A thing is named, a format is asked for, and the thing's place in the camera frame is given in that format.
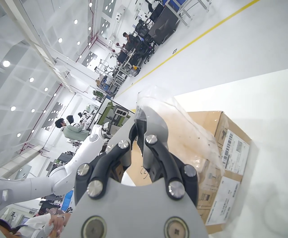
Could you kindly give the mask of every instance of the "shipping label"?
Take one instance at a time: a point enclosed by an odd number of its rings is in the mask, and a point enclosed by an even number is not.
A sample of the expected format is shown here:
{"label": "shipping label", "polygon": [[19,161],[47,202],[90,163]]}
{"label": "shipping label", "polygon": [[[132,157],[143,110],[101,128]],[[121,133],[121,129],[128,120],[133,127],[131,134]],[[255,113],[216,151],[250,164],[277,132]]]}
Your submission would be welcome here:
{"label": "shipping label", "polygon": [[206,221],[206,226],[224,224],[231,212],[240,182],[222,177],[217,195]]}
{"label": "shipping label", "polygon": [[232,131],[227,130],[222,162],[225,169],[243,175],[248,157],[249,145]]}

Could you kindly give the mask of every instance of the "metal screw cap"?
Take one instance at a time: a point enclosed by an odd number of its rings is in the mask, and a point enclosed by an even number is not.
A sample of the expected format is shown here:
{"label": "metal screw cap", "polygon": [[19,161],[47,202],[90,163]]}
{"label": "metal screw cap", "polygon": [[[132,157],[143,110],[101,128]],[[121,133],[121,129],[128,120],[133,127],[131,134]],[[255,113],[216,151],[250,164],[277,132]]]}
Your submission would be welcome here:
{"label": "metal screw cap", "polygon": [[103,184],[99,180],[93,180],[88,184],[87,193],[89,197],[97,197],[103,190]]}
{"label": "metal screw cap", "polygon": [[184,185],[179,181],[172,181],[168,186],[169,193],[175,198],[182,198],[185,194]]}
{"label": "metal screw cap", "polygon": [[121,149],[126,149],[126,148],[129,146],[129,143],[128,143],[128,141],[126,141],[126,140],[121,140],[121,141],[118,143],[118,146],[119,146]]}
{"label": "metal screw cap", "polygon": [[77,174],[79,176],[84,176],[88,173],[89,168],[90,168],[89,164],[81,164],[77,170]]}
{"label": "metal screw cap", "polygon": [[146,141],[147,141],[148,144],[153,145],[153,144],[155,144],[157,142],[157,137],[155,135],[148,135],[146,137]]}
{"label": "metal screw cap", "polygon": [[184,174],[186,174],[188,177],[194,177],[196,176],[197,172],[196,169],[190,165],[190,164],[185,164],[184,165]]}

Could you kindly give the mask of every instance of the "green shirt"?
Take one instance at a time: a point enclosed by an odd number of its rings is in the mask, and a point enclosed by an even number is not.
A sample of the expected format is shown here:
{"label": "green shirt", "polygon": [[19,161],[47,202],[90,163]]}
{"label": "green shirt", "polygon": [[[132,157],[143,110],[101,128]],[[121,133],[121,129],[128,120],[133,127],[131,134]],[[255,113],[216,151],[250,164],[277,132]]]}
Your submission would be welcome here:
{"label": "green shirt", "polygon": [[83,127],[84,127],[84,124],[82,124],[78,128],[68,125],[68,126],[63,127],[61,131],[63,131],[64,136],[70,140],[84,141],[89,136],[89,131],[84,131]]}

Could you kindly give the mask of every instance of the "ceiling light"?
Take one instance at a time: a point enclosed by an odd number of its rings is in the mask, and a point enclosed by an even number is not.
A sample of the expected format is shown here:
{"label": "ceiling light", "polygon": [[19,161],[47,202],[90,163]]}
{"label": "ceiling light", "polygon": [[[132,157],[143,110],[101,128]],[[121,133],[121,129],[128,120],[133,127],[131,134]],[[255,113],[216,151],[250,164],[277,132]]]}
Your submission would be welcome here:
{"label": "ceiling light", "polygon": [[10,66],[10,62],[8,60],[4,60],[2,64],[3,64],[4,67],[9,67]]}

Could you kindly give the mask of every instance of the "plastic bag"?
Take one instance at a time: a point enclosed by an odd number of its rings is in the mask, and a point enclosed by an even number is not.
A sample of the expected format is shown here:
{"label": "plastic bag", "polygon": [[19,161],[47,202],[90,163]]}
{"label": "plastic bag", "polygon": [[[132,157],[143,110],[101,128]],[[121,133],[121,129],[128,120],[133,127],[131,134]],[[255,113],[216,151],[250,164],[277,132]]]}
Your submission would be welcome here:
{"label": "plastic bag", "polygon": [[194,122],[173,96],[157,86],[149,87],[138,94],[135,119],[146,120],[139,110],[144,106],[149,106],[163,118],[168,127],[169,151],[183,163],[195,167],[199,183],[207,180],[208,174],[216,174],[211,173],[211,170],[219,169],[221,175],[224,174],[225,170],[214,136]]}

